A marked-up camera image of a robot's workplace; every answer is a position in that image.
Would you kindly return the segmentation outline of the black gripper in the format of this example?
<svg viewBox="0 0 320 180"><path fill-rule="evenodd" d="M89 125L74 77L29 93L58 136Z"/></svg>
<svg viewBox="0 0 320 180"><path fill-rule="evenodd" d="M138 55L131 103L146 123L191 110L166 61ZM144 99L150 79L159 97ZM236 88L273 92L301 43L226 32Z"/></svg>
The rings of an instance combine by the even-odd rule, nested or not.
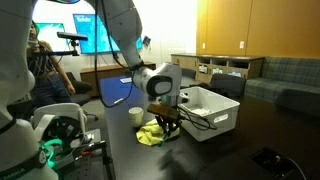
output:
<svg viewBox="0 0 320 180"><path fill-rule="evenodd" d="M181 125L181 121L176 118L171 118L164 115L156 115L155 118L158 125L163 129L163 135L161 137L162 142L165 141L167 132L168 137L173 137L173 132Z"/></svg>

